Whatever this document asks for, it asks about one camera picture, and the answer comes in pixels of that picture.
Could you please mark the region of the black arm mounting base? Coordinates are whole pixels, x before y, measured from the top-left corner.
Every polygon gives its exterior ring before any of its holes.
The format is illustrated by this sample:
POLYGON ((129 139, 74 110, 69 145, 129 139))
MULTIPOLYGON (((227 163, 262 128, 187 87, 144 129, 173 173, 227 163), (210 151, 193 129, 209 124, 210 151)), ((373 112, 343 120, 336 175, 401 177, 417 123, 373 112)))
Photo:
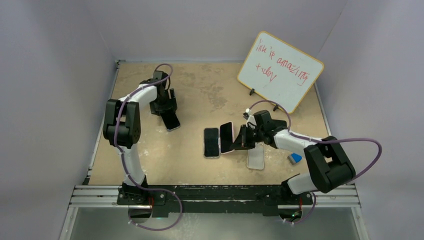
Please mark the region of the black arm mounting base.
POLYGON ((312 205, 311 193, 293 194, 286 184, 271 185, 152 185, 141 188, 123 183, 117 205, 146 206, 154 218, 170 213, 261 214, 298 220, 302 207, 312 205))

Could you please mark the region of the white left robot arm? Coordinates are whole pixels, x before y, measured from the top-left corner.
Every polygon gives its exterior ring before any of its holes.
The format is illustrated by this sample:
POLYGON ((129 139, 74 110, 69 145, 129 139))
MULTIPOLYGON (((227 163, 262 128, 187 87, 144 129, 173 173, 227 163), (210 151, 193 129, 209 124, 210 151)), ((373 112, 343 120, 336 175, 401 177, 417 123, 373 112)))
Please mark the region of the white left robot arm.
POLYGON ((170 85, 170 75, 156 69, 151 78, 142 81, 127 96, 106 102, 103 137, 115 147, 124 170, 118 205, 142 205, 153 198, 138 153, 142 136, 140 111, 149 106, 150 113, 160 117, 167 131, 179 128, 175 91, 170 85))

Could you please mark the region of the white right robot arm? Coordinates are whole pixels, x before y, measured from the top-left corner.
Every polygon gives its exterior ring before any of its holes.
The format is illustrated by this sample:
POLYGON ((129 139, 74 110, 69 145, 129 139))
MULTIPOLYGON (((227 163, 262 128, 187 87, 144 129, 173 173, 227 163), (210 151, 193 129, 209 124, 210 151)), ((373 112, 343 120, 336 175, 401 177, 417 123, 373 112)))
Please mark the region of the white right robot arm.
POLYGON ((297 154, 307 163, 307 173, 282 182, 280 196, 284 202, 292 204, 306 192, 328 193, 356 175, 355 168, 335 137, 296 135, 289 130, 286 121, 272 119, 268 110, 245 113, 244 116, 247 122, 241 125, 230 150, 250 150, 257 143, 264 143, 274 149, 297 154))

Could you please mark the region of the black phone with white reflection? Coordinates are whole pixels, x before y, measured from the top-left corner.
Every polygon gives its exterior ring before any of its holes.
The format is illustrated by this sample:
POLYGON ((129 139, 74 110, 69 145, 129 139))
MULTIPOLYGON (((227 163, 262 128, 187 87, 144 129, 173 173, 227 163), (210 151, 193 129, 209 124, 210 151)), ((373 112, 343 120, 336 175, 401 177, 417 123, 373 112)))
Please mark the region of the black phone with white reflection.
POLYGON ((220 141, 218 128, 204 129, 203 156, 205 158, 218 158, 220 156, 220 141))

